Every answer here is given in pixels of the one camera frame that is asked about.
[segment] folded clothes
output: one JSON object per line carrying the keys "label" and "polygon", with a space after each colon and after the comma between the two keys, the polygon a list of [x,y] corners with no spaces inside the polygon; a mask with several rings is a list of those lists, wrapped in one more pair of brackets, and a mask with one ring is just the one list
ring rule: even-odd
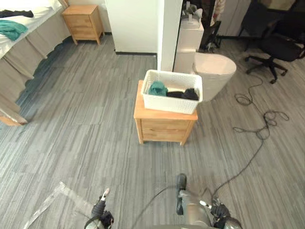
{"label": "folded clothes", "polygon": [[180,99],[190,99],[190,100],[199,100],[198,95],[195,92],[194,88],[186,89],[185,92],[168,92],[166,94],[167,97],[174,97]]}
{"label": "folded clothes", "polygon": [[12,41],[17,40],[20,35],[27,30],[28,28],[20,23],[0,20],[0,34],[7,36]]}
{"label": "folded clothes", "polygon": [[166,96],[168,89],[161,81],[154,81],[148,90],[148,94]]}
{"label": "folded clothes", "polygon": [[183,92],[168,92],[166,94],[167,97],[174,97],[174,98],[179,98],[181,99],[183,95]]}
{"label": "folded clothes", "polygon": [[191,100],[199,100],[198,95],[196,94],[194,88],[186,89],[181,98],[191,99]]}
{"label": "folded clothes", "polygon": [[14,17],[14,16],[24,16],[27,18],[34,17],[34,14],[32,11],[11,11],[11,10],[2,10],[0,11],[0,18],[8,18],[8,17]]}

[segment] teal cloth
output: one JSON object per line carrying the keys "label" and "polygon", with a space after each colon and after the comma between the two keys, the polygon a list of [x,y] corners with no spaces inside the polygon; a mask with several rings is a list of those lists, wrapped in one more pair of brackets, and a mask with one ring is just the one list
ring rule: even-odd
{"label": "teal cloth", "polygon": [[161,81],[154,81],[148,90],[148,94],[166,96],[168,89]]}
{"label": "teal cloth", "polygon": [[9,20],[0,20],[0,34],[7,36],[10,40],[17,40],[23,32],[28,30],[24,25],[9,21]]}

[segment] electrical cord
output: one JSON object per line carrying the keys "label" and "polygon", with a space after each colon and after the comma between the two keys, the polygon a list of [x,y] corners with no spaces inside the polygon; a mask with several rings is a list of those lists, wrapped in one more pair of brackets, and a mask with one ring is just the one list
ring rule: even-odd
{"label": "electrical cord", "polygon": [[212,194],[212,199],[214,198],[214,196],[217,194],[217,192],[219,191],[219,189],[221,189],[224,185],[230,183],[232,180],[236,179],[239,175],[241,175],[251,164],[251,162],[253,161],[253,159],[257,156],[257,154],[260,152],[260,150],[262,149],[265,140],[267,140],[270,137],[270,127],[272,126],[277,126],[277,122],[276,122],[276,117],[280,116],[280,118],[282,118],[285,121],[289,121],[290,118],[289,116],[281,111],[275,111],[275,110],[269,110],[265,113],[262,113],[257,105],[254,103],[253,101],[253,96],[251,94],[251,89],[254,87],[258,87],[260,85],[263,84],[263,80],[258,77],[258,76],[254,76],[252,75],[251,77],[259,79],[260,83],[259,84],[255,84],[251,87],[248,88],[248,95],[246,94],[235,94],[234,97],[236,99],[236,101],[242,105],[242,106],[249,106],[251,104],[253,104],[255,106],[255,108],[258,110],[258,112],[261,114],[261,116],[263,117],[264,120],[264,126],[256,129],[256,130],[247,130],[247,129],[243,129],[240,127],[233,127],[233,130],[238,132],[238,133],[254,133],[255,136],[261,140],[261,144],[258,147],[257,151],[253,154],[253,156],[250,158],[250,160],[248,161],[248,163],[245,165],[245,167],[243,167],[236,175],[234,175],[233,177],[231,177],[230,179],[226,180],[225,182],[223,182],[220,186],[218,186],[218,188],[213,192]]}
{"label": "electrical cord", "polygon": [[147,210],[147,208],[150,206],[150,204],[154,201],[154,199],[156,199],[156,197],[158,195],[160,195],[161,193],[163,193],[164,191],[170,189],[170,188],[176,188],[175,185],[170,185],[167,186],[165,188],[163,188],[161,191],[159,191],[156,195],[153,196],[153,198],[151,198],[151,200],[148,202],[148,204],[146,204],[146,206],[142,209],[142,211],[140,212],[140,214],[137,216],[136,220],[134,221],[134,223],[132,224],[132,226],[130,227],[131,229],[133,229],[135,227],[135,225],[137,225],[137,223],[139,222],[139,219],[141,218],[141,216],[144,214],[144,212]]}

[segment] wooden nightstand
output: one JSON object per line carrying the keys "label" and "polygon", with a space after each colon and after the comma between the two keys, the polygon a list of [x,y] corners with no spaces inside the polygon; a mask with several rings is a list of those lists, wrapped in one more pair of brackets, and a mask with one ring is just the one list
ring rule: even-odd
{"label": "wooden nightstand", "polygon": [[183,146],[198,120],[197,111],[181,114],[146,109],[141,95],[142,84],[143,80],[140,80],[133,115],[140,144],[144,141],[166,141],[180,142]]}
{"label": "wooden nightstand", "polygon": [[75,44],[77,40],[96,40],[101,44],[100,35],[104,28],[98,5],[69,6],[62,15]]}

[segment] plastic basket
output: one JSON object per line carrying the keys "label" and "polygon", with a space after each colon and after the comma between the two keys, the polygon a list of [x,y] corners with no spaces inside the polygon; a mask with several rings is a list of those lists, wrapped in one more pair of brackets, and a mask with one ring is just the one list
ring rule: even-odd
{"label": "plastic basket", "polygon": [[[148,94],[154,81],[161,81],[169,91],[194,88],[199,101]],[[192,114],[203,100],[202,79],[198,75],[148,70],[141,89],[144,106],[148,109]]]}

